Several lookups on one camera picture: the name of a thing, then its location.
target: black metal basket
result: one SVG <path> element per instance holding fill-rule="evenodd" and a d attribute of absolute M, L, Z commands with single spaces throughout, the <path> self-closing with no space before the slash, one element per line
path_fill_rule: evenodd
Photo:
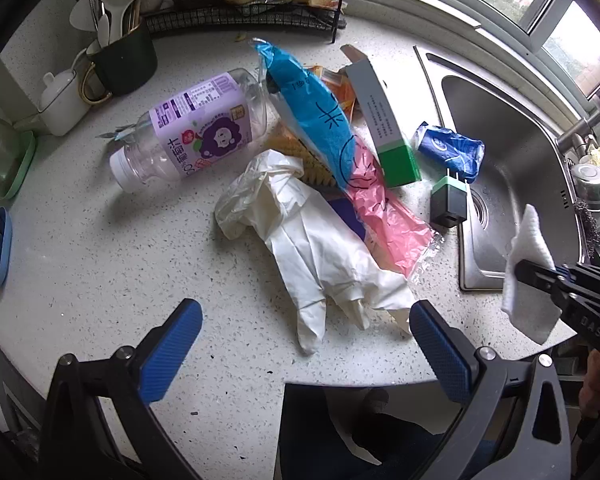
<path fill-rule="evenodd" d="M 152 35 L 169 34 L 186 28 L 224 25 L 302 27 L 322 30 L 335 41 L 342 0 L 336 9 L 323 9 L 286 2 L 255 2 L 234 6 L 220 0 L 173 0 L 173 9 L 144 16 Z"/>

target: black charger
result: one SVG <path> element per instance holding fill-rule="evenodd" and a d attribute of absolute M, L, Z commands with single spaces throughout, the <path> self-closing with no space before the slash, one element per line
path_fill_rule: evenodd
<path fill-rule="evenodd" d="M 431 188 L 429 221 L 442 227 L 455 227 L 466 220 L 466 194 L 468 186 L 460 182 L 446 170 L 442 177 Z"/>

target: human hand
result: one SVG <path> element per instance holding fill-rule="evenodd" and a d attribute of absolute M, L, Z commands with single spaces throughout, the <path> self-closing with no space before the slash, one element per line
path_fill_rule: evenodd
<path fill-rule="evenodd" d="M 587 358 L 587 374 L 578 394 L 582 416 L 597 418 L 600 412 L 600 352 L 593 350 Z"/>

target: gold mug handle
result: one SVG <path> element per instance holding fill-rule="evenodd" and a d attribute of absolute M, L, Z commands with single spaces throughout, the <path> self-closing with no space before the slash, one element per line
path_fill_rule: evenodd
<path fill-rule="evenodd" d="M 111 96 L 113 95 L 110 91 L 107 90 L 107 92 L 103 95 L 103 97 L 101 97 L 100 99 L 97 100 L 91 100 L 87 97 L 87 95 L 84 92 L 84 87 L 87 84 L 87 80 L 90 78 L 91 73 L 95 70 L 96 68 L 96 64 L 92 61 L 91 64 L 89 65 L 89 68 L 87 69 L 87 72 L 84 73 L 84 77 L 82 78 L 82 82 L 80 83 L 80 88 L 78 89 L 78 94 L 80 94 L 80 99 L 82 99 L 85 103 L 87 103 L 88 105 L 99 105 L 100 103 L 103 103 L 104 101 L 107 101 L 111 98 Z"/>

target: kitchen sink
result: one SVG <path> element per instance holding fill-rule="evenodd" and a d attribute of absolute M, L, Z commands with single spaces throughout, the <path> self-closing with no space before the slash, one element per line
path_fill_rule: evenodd
<path fill-rule="evenodd" d="M 574 191 L 548 118 L 485 70 L 416 47 L 443 126 L 484 142 L 459 227 L 462 290 L 501 290 L 511 239 L 527 203 L 557 265 L 584 260 Z"/>

